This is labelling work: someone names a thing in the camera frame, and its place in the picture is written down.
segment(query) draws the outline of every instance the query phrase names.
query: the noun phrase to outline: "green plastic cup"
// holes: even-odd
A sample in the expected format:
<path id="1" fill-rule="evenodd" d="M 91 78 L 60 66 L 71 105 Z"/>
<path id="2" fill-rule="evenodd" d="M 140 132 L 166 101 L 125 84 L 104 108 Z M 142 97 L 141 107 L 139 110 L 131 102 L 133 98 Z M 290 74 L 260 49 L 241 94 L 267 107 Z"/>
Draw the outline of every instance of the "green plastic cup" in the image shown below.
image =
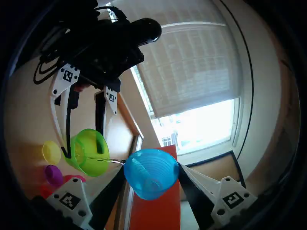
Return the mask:
<path id="1" fill-rule="evenodd" d="M 70 139 L 71 158 L 66 162 L 88 176 L 96 177 L 105 173 L 108 162 L 96 159 L 109 159 L 109 148 L 104 137 L 94 129 L 84 129 Z"/>

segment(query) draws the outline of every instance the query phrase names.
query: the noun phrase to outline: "wooden door frame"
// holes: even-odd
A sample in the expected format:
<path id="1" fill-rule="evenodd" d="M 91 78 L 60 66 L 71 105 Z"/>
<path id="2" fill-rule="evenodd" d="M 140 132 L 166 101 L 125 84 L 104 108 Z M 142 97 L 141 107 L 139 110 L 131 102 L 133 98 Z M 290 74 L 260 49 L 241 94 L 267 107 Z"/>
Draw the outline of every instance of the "wooden door frame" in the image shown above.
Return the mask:
<path id="1" fill-rule="evenodd" d="M 123 97 L 120 94 L 118 94 L 117 97 L 117 107 L 121 111 L 125 122 L 134 135 L 131 149 L 129 151 L 129 155 L 131 155 L 132 153 L 141 149 L 144 136 L 140 131 L 136 121 L 134 120 Z M 119 194 L 113 230 L 129 229 L 133 195 L 134 191 L 132 187 L 128 184 L 128 182 L 126 182 Z"/>

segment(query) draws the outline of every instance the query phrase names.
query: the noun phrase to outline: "black cable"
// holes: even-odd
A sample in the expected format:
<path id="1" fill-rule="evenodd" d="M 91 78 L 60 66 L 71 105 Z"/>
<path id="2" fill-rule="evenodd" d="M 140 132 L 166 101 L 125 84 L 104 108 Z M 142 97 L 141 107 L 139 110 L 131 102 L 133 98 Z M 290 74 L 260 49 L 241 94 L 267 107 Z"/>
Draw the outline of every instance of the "black cable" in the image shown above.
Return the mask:
<path id="1" fill-rule="evenodd" d="M 118 8 L 116 7 L 112 7 L 112 6 L 105 6 L 105 7 L 98 7 L 95 8 L 94 11 L 97 10 L 102 10 L 102 9 L 110 9 L 111 11 L 113 11 L 116 15 L 116 17 L 118 18 L 117 20 L 126 20 L 126 16 L 125 14 Z M 43 83 L 44 81 L 48 80 L 50 77 L 52 77 L 57 71 L 59 71 L 68 61 L 72 60 L 73 58 L 75 58 L 76 56 L 78 56 L 79 54 L 81 54 L 84 50 L 86 50 L 90 44 L 85 44 L 83 47 L 78 47 L 78 49 L 76 48 L 76 50 L 73 53 L 69 53 L 66 54 L 65 57 L 63 57 L 63 53 L 60 52 L 61 49 L 64 49 L 64 44 L 60 43 L 60 39 L 58 39 L 56 42 L 58 43 L 54 43 L 54 47 L 51 45 L 49 48 L 47 48 L 46 50 L 43 51 L 43 47 L 46 45 L 46 43 L 48 41 L 50 41 L 55 35 L 57 35 L 61 30 L 64 29 L 68 29 L 68 28 L 64 28 L 64 27 L 60 27 L 59 29 L 57 29 L 55 32 L 53 32 L 43 43 L 42 45 L 42 56 L 40 57 L 40 62 L 38 63 L 35 72 L 34 72 L 34 76 L 33 76 L 33 82 L 36 85 L 39 85 L 41 83 Z M 56 58 L 59 58 L 58 61 L 53 64 L 52 66 L 48 67 L 45 70 L 42 70 L 42 66 L 43 64 L 47 64 L 53 60 L 55 60 Z M 37 71 L 39 72 L 39 74 L 47 74 L 47 76 L 43 77 L 40 80 L 36 80 L 36 75 L 37 75 Z"/>

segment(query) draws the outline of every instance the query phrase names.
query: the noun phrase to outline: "plastic cup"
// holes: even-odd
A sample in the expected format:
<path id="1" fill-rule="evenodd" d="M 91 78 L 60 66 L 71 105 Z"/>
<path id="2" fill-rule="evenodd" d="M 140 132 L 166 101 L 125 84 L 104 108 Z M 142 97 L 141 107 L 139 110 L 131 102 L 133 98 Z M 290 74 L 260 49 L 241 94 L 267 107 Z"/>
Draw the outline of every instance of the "plastic cup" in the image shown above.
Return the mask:
<path id="1" fill-rule="evenodd" d="M 140 198 L 155 200 L 175 184 L 179 167 L 170 154 L 143 149 L 130 155 L 124 164 L 124 174 Z"/>
<path id="2" fill-rule="evenodd" d="M 100 176 L 108 169 L 108 162 L 95 158 L 110 158 L 104 137 L 94 129 L 84 129 L 70 140 L 71 158 L 66 162 L 88 176 Z"/>
<path id="3" fill-rule="evenodd" d="M 42 154 L 48 164 L 56 165 L 61 159 L 61 150 L 54 141 L 44 142 Z"/>
<path id="4" fill-rule="evenodd" d="M 63 175 L 58 167 L 54 165 L 48 165 L 45 167 L 44 173 L 46 180 L 52 186 L 59 187 L 63 184 Z"/>

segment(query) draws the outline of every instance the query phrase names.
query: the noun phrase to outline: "sunlight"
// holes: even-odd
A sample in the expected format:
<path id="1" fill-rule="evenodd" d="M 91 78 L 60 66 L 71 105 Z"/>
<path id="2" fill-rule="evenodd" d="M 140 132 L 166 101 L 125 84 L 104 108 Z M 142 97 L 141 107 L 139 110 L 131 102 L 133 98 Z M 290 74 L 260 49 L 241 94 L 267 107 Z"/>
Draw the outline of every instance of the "sunlight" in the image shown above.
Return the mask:
<path id="1" fill-rule="evenodd" d="M 178 154 L 208 148 L 231 138 L 234 99 L 152 120 L 160 140 L 171 137 Z"/>

